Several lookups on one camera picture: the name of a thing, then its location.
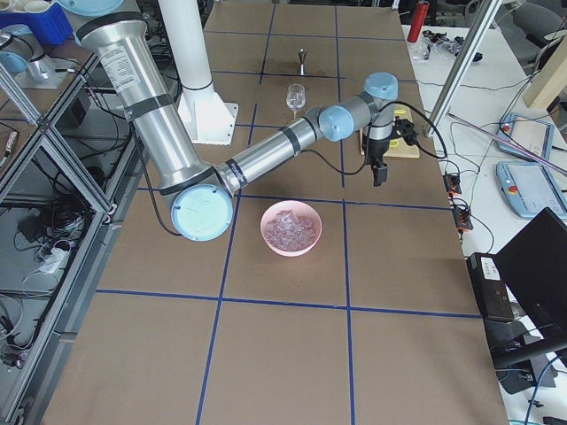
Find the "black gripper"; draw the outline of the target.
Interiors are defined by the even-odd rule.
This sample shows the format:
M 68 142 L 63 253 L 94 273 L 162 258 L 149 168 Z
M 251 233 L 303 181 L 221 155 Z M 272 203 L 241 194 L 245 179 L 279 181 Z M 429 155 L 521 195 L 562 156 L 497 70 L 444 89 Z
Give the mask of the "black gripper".
M 371 167 L 373 185 L 381 186 L 387 182 L 388 165 L 384 162 L 384 155 L 390 148 L 390 138 L 374 139 L 368 135 L 363 137 L 364 164 Z

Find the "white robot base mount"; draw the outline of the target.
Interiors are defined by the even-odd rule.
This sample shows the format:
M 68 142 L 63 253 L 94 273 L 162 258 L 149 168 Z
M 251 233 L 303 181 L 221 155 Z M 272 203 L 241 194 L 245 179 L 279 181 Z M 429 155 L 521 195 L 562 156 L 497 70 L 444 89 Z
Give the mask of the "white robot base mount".
M 230 145 L 238 105 L 224 102 L 214 88 L 198 4 L 163 0 L 159 8 L 182 86 L 178 113 L 190 139 Z

